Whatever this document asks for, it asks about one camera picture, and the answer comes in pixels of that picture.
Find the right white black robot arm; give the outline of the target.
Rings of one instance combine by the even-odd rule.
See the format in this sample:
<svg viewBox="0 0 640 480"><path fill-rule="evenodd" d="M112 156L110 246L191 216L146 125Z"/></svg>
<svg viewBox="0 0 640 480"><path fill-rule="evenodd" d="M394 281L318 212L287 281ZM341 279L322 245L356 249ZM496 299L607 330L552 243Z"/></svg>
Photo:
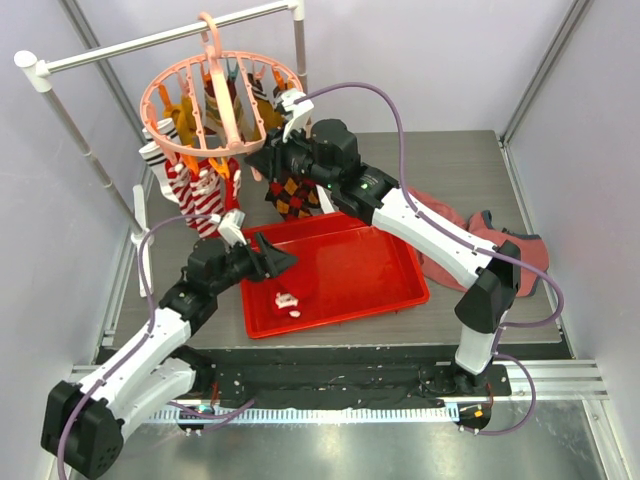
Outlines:
<svg viewBox="0 0 640 480"><path fill-rule="evenodd" d="M464 289L454 308L462 330L453 386L472 395L486 385L498 328L520 286L517 245L497 246L426 207L362 161L356 136L340 120L322 120L310 133L274 129L245 161L269 181L295 175L323 187L340 212L404 241L448 272Z"/></svg>

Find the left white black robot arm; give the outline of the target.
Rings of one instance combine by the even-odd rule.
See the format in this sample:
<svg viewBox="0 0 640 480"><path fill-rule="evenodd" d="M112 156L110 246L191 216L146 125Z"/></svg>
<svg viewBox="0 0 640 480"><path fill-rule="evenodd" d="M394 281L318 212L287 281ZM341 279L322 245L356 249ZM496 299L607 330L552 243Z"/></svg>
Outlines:
<svg viewBox="0 0 640 480"><path fill-rule="evenodd" d="M49 392L41 446L55 457L59 477L73 469L99 478L152 413L183 394L205 397L213 375L187 341L216 312L221 293L244 280L274 279L297 261L261 233L233 244L197 242L180 279L141 329L83 379L62 380Z"/></svg>

